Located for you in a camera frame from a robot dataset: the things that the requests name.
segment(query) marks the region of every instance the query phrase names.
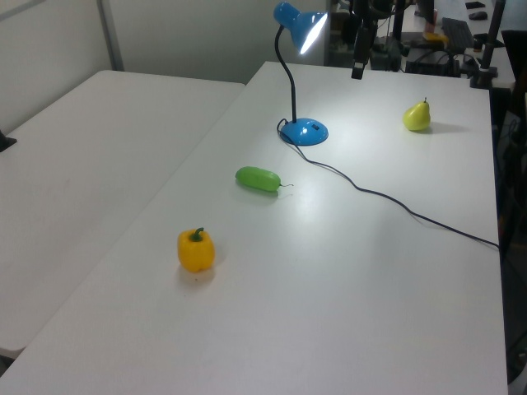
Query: white wall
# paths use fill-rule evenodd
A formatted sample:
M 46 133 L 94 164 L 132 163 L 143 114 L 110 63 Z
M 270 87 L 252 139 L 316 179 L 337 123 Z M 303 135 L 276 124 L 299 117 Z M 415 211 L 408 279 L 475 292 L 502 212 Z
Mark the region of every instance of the white wall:
M 96 0 L 46 0 L 0 21 L 0 129 L 9 133 L 105 69 Z
M 108 0 L 127 72 L 247 83 L 267 60 L 277 61 L 278 0 Z M 301 11 L 325 11 L 326 0 L 296 0 Z M 296 55 L 291 35 L 280 42 L 287 62 L 324 64 L 324 37 Z

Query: lamp gooseneck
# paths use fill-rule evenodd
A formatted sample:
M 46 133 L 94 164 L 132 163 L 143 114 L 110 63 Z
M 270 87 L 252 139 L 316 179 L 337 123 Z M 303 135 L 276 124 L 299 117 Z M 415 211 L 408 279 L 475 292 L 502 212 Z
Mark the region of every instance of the lamp gooseneck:
M 278 60 L 282 64 L 284 70 L 286 71 L 287 75 L 289 76 L 289 81 L 291 82 L 291 106 L 292 106 L 292 112 L 293 112 L 292 122 L 296 123 L 296 89 L 295 89 L 295 80 L 293 80 L 293 75 L 289 71 L 289 68 L 287 68 L 286 63 L 283 61 L 282 55 L 280 54 L 280 48 L 278 47 L 278 43 L 280 41 L 280 35 L 282 34 L 283 29 L 284 29 L 284 26 L 280 25 L 280 27 L 278 28 L 277 36 L 274 39 L 274 50 L 276 51 Z

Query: blue desk lamp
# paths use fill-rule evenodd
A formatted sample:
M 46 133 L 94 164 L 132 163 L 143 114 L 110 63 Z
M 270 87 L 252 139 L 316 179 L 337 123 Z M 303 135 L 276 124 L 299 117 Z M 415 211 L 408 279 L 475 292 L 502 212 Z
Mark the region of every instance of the blue desk lamp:
M 296 91 L 293 75 L 283 61 L 278 48 L 280 34 L 287 28 L 291 32 L 293 44 L 300 54 L 304 54 L 315 42 L 322 31 L 328 14 L 322 12 L 300 12 L 287 2 L 281 2 L 274 8 L 274 19 L 280 24 L 274 49 L 278 60 L 282 64 L 291 82 L 291 106 L 293 119 L 282 127 L 282 140 L 288 143 L 294 142 L 298 146 L 314 146 L 328 138 L 328 129 L 319 121 L 310 118 L 296 119 Z

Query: black power cable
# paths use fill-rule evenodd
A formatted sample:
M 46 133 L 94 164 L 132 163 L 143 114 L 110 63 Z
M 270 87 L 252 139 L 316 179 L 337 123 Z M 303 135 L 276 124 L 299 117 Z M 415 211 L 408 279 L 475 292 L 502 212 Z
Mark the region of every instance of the black power cable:
M 282 131 L 280 130 L 280 125 L 282 124 L 282 122 L 284 122 L 287 124 L 287 120 L 285 118 L 281 119 L 280 122 L 278 122 L 278 125 L 277 125 L 277 133 L 278 133 L 278 136 L 282 138 L 282 140 L 287 143 L 289 142 L 289 144 L 295 146 L 296 148 L 296 151 L 298 152 L 298 154 L 301 156 L 301 158 L 303 160 L 305 160 L 307 163 L 311 163 L 312 165 L 317 165 L 317 166 L 320 166 L 322 168 L 325 168 L 327 170 L 332 170 L 334 173 L 340 175 L 341 177 L 343 177 L 344 179 L 346 179 L 351 185 L 353 185 L 353 187 L 357 190 L 357 191 L 360 191 L 360 192 L 364 192 L 364 193 L 371 193 L 373 195 L 377 195 L 377 196 L 381 196 L 382 198 L 386 198 L 388 200 L 391 200 L 392 202 L 394 203 L 397 203 L 398 205 L 400 205 L 404 210 L 406 210 L 410 215 L 412 216 L 415 216 L 417 218 L 421 218 L 422 220 L 424 221 L 428 221 L 428 222 L 431 222 L 432 224 L 434 225 L 438 225 L 442 228 L 445 228 L 447 230 L 450 230 L 454 233 L 457 233 L 459 235 L 462 235 L 462 236 L 465 236 L 465 237 L 468 237 L 469 239 L 473 239 L 473 240 L 477 240 L 477 241 L 480 241 L 482 243 L 485 243 L 485 244 L 489 244 L 493 247 L 496 247 L 498 250 L 500 249 L 500 246 L 496 243 L 493 243 L 492 241 L 488 241 L 488 240 L 485 240 L 485 239 L 482 239 L 480 237 L 477 237 L 477 236 L 474 236 L 474 235 L 470 235 L 468 233 L 465 233 L 461 230 L 457 230 L 456 228 L 453 228 L 451 226 L 448 226 L 448 225 L 445 225 L 445 224 L 441 224 L 440 222 L 438 221 L 434 221 L 433 219 L 431 218 L 428 218 L 427 216 L 423 216 L 421 214 L 418 214 L 416 213 L 415 211 L 412 211 L 410 210 L 404 203 L 400 202 L 399 200 L 397 200 L 395 197 L 391 197 L 390 195 L 387 195 L 385 193 L 381 193 L 381 192 L 377 192 L 377 191 L 373 191 L 371 189 L 366 189 L 366 188 L 361 188 L 359 186 L 357 186 L 352 179 L 350 179 L 347 175 L 345 175 L 342 171 L 340 170 L 337 170 L 335 169 L 333 166 L 330 166 L 330 165 L 326 165 L 325 163 L 321 163 L 321 162 L 317 162 L 315 160 L 311 160 L 311 159 L 308 159 L 305 155 L 304 155 L 304 152 L 302 152 L 302 150 L 300 149 L 300 147 L 295 144 L 295 142 L 293 142 L 288 136 L 286 136 L 284 133 L 282 133 Z

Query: yellow bell pepper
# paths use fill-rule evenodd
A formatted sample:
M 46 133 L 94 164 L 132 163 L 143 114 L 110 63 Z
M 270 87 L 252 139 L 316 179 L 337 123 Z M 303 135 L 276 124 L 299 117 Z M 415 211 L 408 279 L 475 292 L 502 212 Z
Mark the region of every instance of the yellow bell pepper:
M 214 263 L 214 244 L 203 228 L 186 230 L 178 237 L 178 258 L 189 272 L 209 269 Z

